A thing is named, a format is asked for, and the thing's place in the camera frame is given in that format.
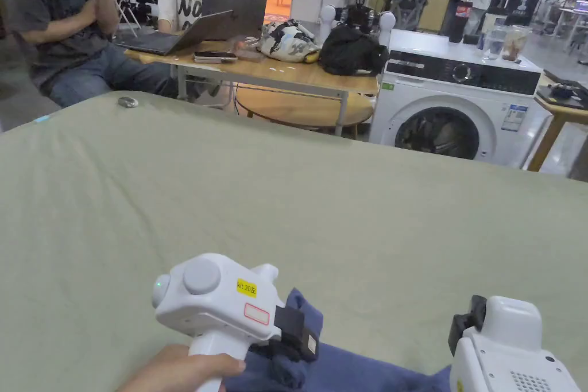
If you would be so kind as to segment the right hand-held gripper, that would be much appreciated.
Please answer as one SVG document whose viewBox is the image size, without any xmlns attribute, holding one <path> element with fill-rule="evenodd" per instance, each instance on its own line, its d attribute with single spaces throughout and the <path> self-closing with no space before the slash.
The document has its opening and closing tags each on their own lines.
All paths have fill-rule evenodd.
<svg viewBox="0 0 588 392">
<path fill-rule="evenodd" d="M 565 365 L 543 344 L 536 305 L 473 295 L 452 319 L 448 346 L 451 391 L 579 391 Z"/>
</svg>

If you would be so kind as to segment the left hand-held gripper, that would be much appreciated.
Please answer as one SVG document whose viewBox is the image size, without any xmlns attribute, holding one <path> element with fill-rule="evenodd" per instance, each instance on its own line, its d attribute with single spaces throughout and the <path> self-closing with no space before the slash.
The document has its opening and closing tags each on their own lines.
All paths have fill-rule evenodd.
<svg viewBox="0 0 588 392">
<path fill-rule="evenodd" d="M 205 253 L 174 266 L 153 285 L 162 325 L 191 338 L 190 356 L 252 353 L 269 361 L 270 376 L 300 386 L 299 362 L 315 362 L 319 338 L 304 314 L 280 299 L 277 267 L 247 268 L 225 255 Z"/>
</svg>

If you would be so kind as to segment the person's left hand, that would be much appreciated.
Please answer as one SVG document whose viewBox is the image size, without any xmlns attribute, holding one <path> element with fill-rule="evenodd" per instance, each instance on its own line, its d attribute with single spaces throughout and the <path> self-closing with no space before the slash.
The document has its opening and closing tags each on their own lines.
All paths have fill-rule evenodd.
<svg viewBox="0 0 588 392">
<path fill-rule="evenodd" d="M 196 391 L 212 379 L 244 372 L 243 360 L 227 354 L 190 355 L 189 347 L 171 344 L 129 376 L 117 391 Z"/>
</svg>

